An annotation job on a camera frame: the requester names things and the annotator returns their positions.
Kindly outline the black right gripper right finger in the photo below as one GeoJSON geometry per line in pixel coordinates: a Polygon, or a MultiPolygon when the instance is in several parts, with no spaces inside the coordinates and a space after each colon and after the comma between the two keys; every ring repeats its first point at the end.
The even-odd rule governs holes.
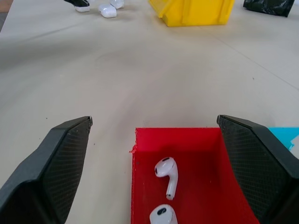
{"type": "Polygon", "coordinates": [[[299,222],[299,160],[265,126],[219,115],[235,178],[261,224],[299,222]]]}

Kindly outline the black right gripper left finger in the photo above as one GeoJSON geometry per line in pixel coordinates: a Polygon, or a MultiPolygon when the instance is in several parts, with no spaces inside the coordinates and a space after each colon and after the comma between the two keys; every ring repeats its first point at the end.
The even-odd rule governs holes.
{"type": "Polygon", "coordinates": [[[64,224],[83,172],[93,119],[50,129],[0,189],[2,224],[64,224]]]}

